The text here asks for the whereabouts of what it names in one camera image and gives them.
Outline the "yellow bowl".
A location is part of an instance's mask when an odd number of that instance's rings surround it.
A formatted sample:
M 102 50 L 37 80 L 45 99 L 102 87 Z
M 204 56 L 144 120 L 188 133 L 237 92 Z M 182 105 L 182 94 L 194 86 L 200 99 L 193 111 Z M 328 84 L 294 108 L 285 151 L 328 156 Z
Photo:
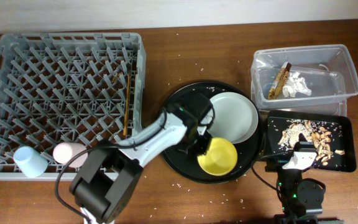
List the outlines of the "yellow bowl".
M 213 176 L 230 173 L 237 164 L 235 146 L 224 138 L 212 138 L 204 154 L 197 157 L 199 166 Z

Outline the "white plate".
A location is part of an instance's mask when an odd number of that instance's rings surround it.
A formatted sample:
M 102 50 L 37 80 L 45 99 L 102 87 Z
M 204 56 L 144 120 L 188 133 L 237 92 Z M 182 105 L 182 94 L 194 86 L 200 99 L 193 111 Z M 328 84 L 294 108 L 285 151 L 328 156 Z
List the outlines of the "white plate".
M 213 96 L 210 101 L 215 112 L 213 125 L 208 129 L 212 137 L 238 144 L 255 133 L 259 122 L 258 112 L 247 97 L 224 92 Z

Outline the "wooden chopstick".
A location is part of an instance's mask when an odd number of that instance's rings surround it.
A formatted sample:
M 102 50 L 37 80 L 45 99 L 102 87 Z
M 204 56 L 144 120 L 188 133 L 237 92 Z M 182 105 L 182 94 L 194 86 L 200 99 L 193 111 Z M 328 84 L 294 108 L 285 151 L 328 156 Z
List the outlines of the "wooden chopstick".
M 127 88 L 126 88 L 126 107 L 125 107 L 125 115 L 124 115 L 124 129 L 123 136 L 127 137 L 127 129 L 128 129 L 128 117 L 129 117 L 129 103 L 131 97 L 131 73 L 127 75 Z

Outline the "food scraps pile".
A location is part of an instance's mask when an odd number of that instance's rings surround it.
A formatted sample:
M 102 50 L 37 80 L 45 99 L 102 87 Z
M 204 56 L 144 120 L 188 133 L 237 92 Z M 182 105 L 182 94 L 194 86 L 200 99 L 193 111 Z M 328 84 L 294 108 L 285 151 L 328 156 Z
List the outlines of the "food scraps pile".
M 316 149 L 315 161 L 320 162 L 322 166 L 334 162 L 334 158 L 339 159 L 346 155 L 342 146 L 334 146 L 343 137 L 340 124 L 305 119 L 287 119 L 286 122 L 277 143 L 279 149 L 292 151 L 302 135 Z

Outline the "pink paper cup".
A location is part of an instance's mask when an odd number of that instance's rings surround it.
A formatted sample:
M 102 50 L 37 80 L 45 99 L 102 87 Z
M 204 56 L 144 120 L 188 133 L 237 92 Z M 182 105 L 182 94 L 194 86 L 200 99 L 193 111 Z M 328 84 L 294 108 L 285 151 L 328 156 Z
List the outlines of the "pink paper cup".
M 70 159 L 75 155 L 79 154 L 82 151 L 85 151 L 86 147 L 79 143 L 74 142 L 63 142 L 57 144 L 53 149 L 53 158 L 56 162 L 65 165 Z M 69 167 L 78 168 L 81 167 L 85 160 L 87 159 L 88 154 L 83 154 L 76 160 L 74 160 Z

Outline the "blue cup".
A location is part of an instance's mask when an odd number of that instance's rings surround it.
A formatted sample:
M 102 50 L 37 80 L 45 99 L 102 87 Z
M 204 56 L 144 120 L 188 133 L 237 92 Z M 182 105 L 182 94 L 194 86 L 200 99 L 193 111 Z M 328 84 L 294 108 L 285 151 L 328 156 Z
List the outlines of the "blue cup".
M 18 148 L 13 158 L 21 172 L 30 178 L 40 176 L 46 171 L 48 166 L 48 161 L 29 146 Z

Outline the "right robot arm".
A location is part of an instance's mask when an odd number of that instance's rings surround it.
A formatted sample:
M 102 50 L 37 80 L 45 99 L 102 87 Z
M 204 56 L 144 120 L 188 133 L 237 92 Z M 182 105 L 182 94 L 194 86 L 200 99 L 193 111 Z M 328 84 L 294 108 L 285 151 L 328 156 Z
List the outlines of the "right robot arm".
M 275 185 L 269 184 L 261 178 L 259 174 L 255 176 L 268 187 L 277 193 L 277 197 L 282 204 L 283 213 L 273 217 L 276 224 L 341 224 L 344 220 L 338 218 L 319 218 L 322 214 L 324 194 L 326 186 L 315 179 L 302 178 L 302 170 L 284 169 L 283 165 L 287 161 L 284 157 L 285 152 L 260 156 L 257 161 L 266 163 L 267 172 L 277 173 Z

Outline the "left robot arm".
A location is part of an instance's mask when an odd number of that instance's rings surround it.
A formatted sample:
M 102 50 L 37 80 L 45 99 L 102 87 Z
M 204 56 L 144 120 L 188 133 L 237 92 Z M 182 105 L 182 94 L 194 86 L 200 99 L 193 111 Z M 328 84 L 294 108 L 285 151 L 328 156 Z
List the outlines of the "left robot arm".
M 69 187 L 79 209 L 61 198 L 60 179 L 55 181 L 57 200 L 86 223 L 113 222 L 129 203 L 144 167 L 163 151 L 173 147 L 186 155 L 206 154 L 211 142 L 206 131 L 215 116 L 205 93 L 167 103 L 158 118 L 135 136 L 118 143 L 103 140 L 84 151 L 88 157 Z

